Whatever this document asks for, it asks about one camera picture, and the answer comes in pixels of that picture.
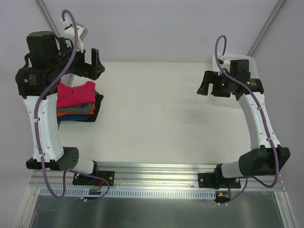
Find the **pink t shirt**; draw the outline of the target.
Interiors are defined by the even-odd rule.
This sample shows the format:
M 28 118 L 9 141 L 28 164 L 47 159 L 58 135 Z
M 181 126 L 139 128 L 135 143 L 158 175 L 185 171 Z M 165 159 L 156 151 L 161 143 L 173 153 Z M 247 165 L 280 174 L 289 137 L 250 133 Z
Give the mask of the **pink t shirt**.
M 95 102 L 95 83 L 87 81 L 80 86 L 57 86 L 57 108 L 71 107 Z

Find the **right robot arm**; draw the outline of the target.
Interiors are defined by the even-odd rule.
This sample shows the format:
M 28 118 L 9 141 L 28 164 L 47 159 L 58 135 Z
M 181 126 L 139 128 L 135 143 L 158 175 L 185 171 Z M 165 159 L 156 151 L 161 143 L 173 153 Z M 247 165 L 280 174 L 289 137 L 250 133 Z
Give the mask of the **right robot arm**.
M 290 150 L 281 145 L 273 131 L 262 82 L 251 78 L 249 60 L 232 60 L 229 69 L 222 68 L 219 72 L 205 71 L 197 94 L 208 95 L 210 85 L 210 93 L 215 97 L 235 96 L 246 119 L 251 150 L 237 161 L 217 164 L 212 173 L 200 174 L 200 184 L 218 190 L 236 180 L 253 178 L 267 188 L 274 187 Z

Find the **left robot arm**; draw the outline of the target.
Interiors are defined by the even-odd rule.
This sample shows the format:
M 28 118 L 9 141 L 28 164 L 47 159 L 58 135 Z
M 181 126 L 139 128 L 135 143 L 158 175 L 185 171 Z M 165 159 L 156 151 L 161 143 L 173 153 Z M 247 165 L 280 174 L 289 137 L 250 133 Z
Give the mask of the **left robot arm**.
M 91 50 L 91 64 L 85 62 L 83 33 L 76 31 L 58 37 L 51 31 L 27 36 L 29 53 L 25 65 L 16 74 L 19 94 L 28 110 L 34 141 L 31 170 L 70 171 L 75 185 L 112 186 L 113 171 L 101 171 L 93 160 L 81 159 L 76 147 L 63 147 L 58 134 L 56 107 L 57 86 L 69 73 L 96 80 L 104 71 L 99 52 Z

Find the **white plastic basket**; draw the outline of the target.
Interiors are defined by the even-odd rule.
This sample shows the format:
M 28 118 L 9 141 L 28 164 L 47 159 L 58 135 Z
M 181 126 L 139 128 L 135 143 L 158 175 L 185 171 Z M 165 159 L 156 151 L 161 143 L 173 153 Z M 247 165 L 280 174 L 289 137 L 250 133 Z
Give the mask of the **white plastic basket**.
M 231 60 L 238 60 L 238 59 L 247 59 L 249 60 L 249 72 L 251 73 L 251 78 L 259 78 L 258 72 L 257 72 L 257 66 L 255 60 L 250 56 L 245 55 L 236 55 L 236 54 L 225 54 L 226 58 L 229 58 Z M 224 65 L 224 67 L 227 67 L 227 70 L 230 72 L 230 64 Z M 212 55 L 212 71 L 219 72 L 218 65 L 216 63 L 215 54 Z

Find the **black folded t shirt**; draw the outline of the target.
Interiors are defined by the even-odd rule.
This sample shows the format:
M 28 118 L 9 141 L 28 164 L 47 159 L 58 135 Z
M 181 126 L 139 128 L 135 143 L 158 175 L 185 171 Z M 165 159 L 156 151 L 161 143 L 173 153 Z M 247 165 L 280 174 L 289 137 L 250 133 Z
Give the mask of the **black folded t shirt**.
M 93 114 L 90 115 L 90 117 L 86 120 L 84 120 L 84 122 L 95 122 L 97 120 L 97 117 L 98 117 L 98 114 L 99 114 L 99 111 L 100 111 L 100 108 L 101 108 L 101 102 L 104 98 L 103 95 L 97 93 L 96 96 L 96 101 L 95 101 L 95 109 L 94 109 L 94 112 Z

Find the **blue folded t shirt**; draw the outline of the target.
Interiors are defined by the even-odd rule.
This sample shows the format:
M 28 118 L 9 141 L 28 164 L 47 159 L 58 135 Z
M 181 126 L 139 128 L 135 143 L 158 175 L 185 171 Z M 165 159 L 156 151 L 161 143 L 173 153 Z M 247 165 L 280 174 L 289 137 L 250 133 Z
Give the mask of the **blue folded t shirt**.
M 88 120 L 91 117 L 91 115 L 86 114 L 68 114 L 68 115 L 62 115 L 57 117 L 58 122 L 62 121 L 84 121 Z

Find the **aluminium mounting rail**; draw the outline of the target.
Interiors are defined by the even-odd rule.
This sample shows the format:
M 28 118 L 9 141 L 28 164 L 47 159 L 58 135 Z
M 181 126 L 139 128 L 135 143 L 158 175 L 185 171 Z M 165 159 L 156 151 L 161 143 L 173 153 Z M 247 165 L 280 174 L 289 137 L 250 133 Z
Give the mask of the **aluminium mounting rail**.
M 213 172 L 215 164 L 157 164 L 129 162 L 98 162 L 102 171 L 114 171 L 114 186 L 131 189 L 198 190 L 198 173 Z M 52 187 L 62 186 L 61 171 L 47 171 Z M 42 171 L 33 171 L 30 186 L 45 186 Z M 248 180 L 248 191 L 287 191 L 282 176 L 273 188 L 266 188 L 253 178 Z

